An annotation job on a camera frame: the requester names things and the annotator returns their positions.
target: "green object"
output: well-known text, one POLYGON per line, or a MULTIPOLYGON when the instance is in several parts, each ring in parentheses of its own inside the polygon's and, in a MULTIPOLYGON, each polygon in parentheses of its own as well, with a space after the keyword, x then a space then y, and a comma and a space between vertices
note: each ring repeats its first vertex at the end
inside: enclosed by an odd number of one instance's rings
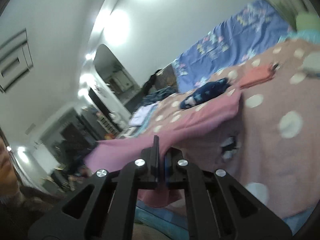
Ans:
POLYGON ((299 13, 296 18, 297 31, 317 30, 320 31, 320 18, 312 13, 299 13))

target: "blue bedsheet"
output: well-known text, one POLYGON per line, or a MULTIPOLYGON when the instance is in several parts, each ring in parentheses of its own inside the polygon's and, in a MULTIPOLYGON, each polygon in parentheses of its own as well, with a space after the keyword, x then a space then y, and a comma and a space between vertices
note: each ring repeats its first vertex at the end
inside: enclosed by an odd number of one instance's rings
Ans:
POLYGON ((198 88, 219 69, 264 52, 288 31, 291 26, 266 0, 249 3, 173 61, 179 92, 198 88))

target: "dark clothing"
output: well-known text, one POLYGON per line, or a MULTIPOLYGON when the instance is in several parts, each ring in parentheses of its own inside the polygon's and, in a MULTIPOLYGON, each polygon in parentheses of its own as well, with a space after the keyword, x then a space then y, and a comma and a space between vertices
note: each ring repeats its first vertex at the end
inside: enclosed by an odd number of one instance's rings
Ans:
POLYGON ((31 225, 60 200, 30 187, 20 187, 20 192, 24 196, 23 202, 0 204, 1 239, 28 239, 31 225))
POLYGON ((180 108, 187 109, 203 104, 204 102, 222 95, 228 87, 230 87, 228 78, 223 78, 215 82, 208 82, 194 91, 192 95, 186 97, 186 99, 180 103, 180 108))
POLYGON ((149 90, 152 88, 152 86, 156 83, 157 76, 156 74, 161 69, 158 69, 153 75, 150 76, 149 80, 142 86, 142 96, 146 96, 149 94, 149 90))
POLYGON ((157 101, 161 101, 161 100, 167 98, 169 95, 172 95, 175 92, 176 92, 175 89, 173 89, 172 87, 166 87, 166 88, 160 89, 160 90, 144 97, 142 99, 141 103, 137 106, 137 109, 140 106, 149 106, 157 101))

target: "teal cloth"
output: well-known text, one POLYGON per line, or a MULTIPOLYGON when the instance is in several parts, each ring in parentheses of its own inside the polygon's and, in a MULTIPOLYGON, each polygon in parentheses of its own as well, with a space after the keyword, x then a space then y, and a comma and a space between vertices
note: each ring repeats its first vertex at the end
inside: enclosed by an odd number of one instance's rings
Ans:
POLYGON ((172 240, 189 240, 188 230, 156 217, 154 214, 151 214, 139 207, 136 207, 134 218, 135 220, 138 220, 145 225, 165 234, 172 240))
POLYGON ((317 30, 289 32, 287 35, 281 36, 278 43, 284 42, 287 39, 291 39, 291 40, 302 39, 313 44, 320 44, 320 32, 317 30))

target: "folded cloth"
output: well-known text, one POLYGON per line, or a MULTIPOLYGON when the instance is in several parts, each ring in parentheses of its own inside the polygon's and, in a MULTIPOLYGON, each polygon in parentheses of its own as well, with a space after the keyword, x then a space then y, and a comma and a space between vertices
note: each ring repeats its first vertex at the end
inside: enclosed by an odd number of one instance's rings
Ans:
MULTIPOLYGON (((159 136, 159 158, 161 171, 164 170, 164 156, 167 150, 185 139, 203 136, 222 122, 236 116, 239 109, 241 91, 235 88, 231 95, 221 95, 209 101, 201 111, 175 116, 174 122, 168 118, 165 129, 140 135, 136 138, 101 141, 85 159, 92 171, 106 169, 109 172, 122 169, 127 163, 140 157, 141 150, 151 147, 154 135, 159 136)), ((138 198, 152 207, 165 207, 181 198, 179 191, 168 190, 164 182, 155 190, 139 190, 138 198)))
POLYGON ((180 103, 180 108, 187 109, 207 102, 210 99, 223 94, 228 87, 230 87, 228 78, 223 78, 215 82, 208 82, 202 87, 199 87, 192 95, 186 97, 186 99, 180 103))
POLYGON ((239 81, 240 88, 249 88, 273 79, 274 65, 263 65, 250 69, 239 81))
POLYGON ((160 89, 160 90, 144 97, 142 99, 141 103, 138 105, 138 107, 148 106, 148 105, 151 105, 157 101, 161 101, 161 100, 167 98, 169 95, 172 95, 175 92, 176 92, 175 89, 173 89, 172 87, 166 87, 166 88, 160 89))
POLYGON ((136 130, 133 134, 132 137, 137 137, 138 135, 142 134, 145 132, 145 130, 148 128, 149 126, 149 122, 151 119, 152 114, 156 111, 158 105, 154 105, 153 108, 151 109, 151 111, 148 113, 148 115, 146 116, 146 118, 144 119, 143 123, 141 124, 141 126, 139 127, 138 130, 136 130))
POLYGON ((141 126, 144 119, 148 116, 149 112, 157 103, 151 104, 149 106, 141 106, 132 116, 129 121, 130 126, 141 126))

